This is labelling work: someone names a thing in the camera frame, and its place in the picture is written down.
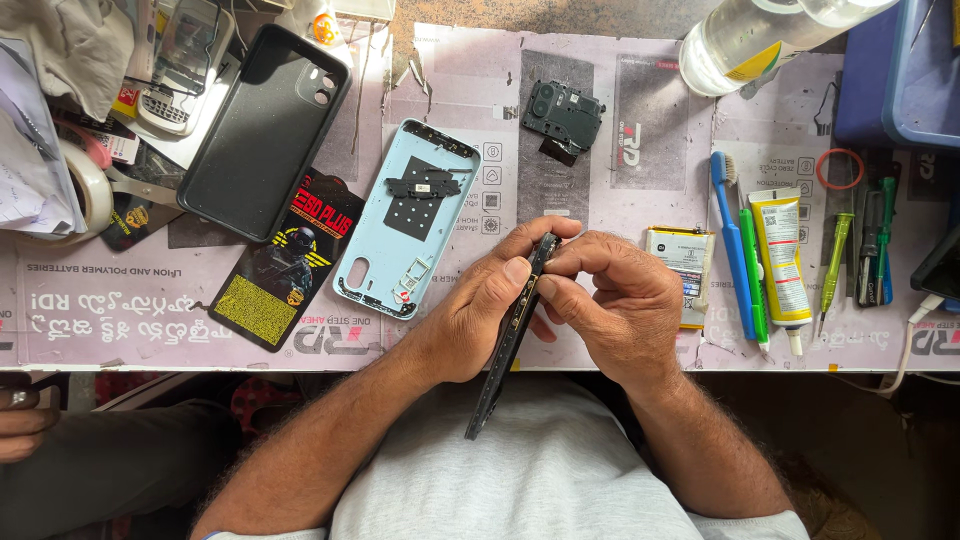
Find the tape roll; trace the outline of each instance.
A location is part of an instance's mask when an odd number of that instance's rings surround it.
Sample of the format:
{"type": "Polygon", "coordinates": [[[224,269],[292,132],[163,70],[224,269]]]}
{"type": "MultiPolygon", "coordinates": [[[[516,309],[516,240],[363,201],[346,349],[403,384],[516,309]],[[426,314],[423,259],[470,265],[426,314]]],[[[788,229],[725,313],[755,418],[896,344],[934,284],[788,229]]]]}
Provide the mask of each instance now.
{"type": "Polygon", "coordinates": [[[113,191],[107,175],[93,160],[77,145],[60,139],[60,151],[66,160],[66,168],[70,172],[70,180],[80,197],[80,206],[84,212],[86,233],[71,233],[63,238],[48,240],[31,234],[22,233],[18,240],[37,246],[60,248],[83,242],[102,233],[110,224],[113,212],[113,191]]]}

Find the blue toothbrush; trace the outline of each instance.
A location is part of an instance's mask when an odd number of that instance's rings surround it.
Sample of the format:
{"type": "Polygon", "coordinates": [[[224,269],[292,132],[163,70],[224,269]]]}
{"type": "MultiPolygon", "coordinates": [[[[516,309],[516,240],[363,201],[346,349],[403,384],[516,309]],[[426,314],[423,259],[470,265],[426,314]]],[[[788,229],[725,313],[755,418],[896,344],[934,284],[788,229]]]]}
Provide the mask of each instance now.
{"type": "Polygon", "coordinates": [[[720,217],[723,219],[723,243],[727,246],[727,259],[730,260],[730,272],[733,276],[733,289],[736,291],[736,303],[740,308],[740,322],[743,335],[747,339],[756,339],[753,303],[750,299],[750,281],[747,280],[747,261],[743,257],[743,238],[734,225],[727,206],[727,192],[724,185],[736,183],[733,174],[733,159],[723,152],[710,155],[710,181],[717,192],[717,204],[720,205],[720,217]]]}

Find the clear bottle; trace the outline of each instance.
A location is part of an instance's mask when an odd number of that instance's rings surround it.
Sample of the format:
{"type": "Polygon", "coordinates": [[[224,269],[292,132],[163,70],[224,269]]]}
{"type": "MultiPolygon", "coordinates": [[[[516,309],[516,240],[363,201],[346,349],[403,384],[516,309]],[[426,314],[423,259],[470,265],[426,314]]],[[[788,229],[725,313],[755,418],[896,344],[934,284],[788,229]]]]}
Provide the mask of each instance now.
{"type": "Polygon", "coordinates": [[[724,0],[698,22],[680,50],[694,92],[728,94],[897,0],[724,0]]]}

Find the esd plus card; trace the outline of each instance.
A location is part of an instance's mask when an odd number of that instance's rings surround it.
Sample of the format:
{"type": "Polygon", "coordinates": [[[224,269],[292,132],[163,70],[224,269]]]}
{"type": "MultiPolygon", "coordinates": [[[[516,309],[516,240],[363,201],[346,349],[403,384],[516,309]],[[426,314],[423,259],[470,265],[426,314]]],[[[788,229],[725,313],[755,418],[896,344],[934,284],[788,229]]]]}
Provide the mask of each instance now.
{"type": "Polygon", "coordinates": [[[310,169],[280,230],[244,250],[210,318],[275,353],[347,248],[364,201],[339,178],[310,169]]]}

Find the grey shirt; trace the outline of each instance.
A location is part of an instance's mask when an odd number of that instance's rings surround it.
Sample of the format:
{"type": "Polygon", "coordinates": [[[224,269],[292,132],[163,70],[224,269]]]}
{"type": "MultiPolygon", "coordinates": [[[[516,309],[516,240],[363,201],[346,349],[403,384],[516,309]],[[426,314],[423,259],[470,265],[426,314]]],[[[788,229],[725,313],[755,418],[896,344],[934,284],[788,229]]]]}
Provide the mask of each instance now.
{"type": "MultiPolygon", "coordinates": [[[[468,441],[481,382],[438,386],[397,419],[338,503],[330,539],[808,538],[790,511],[743,520],[685,512],[611,412],[560,375],[512,374],[493,416],[468,441]]],[[[211,540],[232,538],[244,537],[221,532],[211,540]]]]}

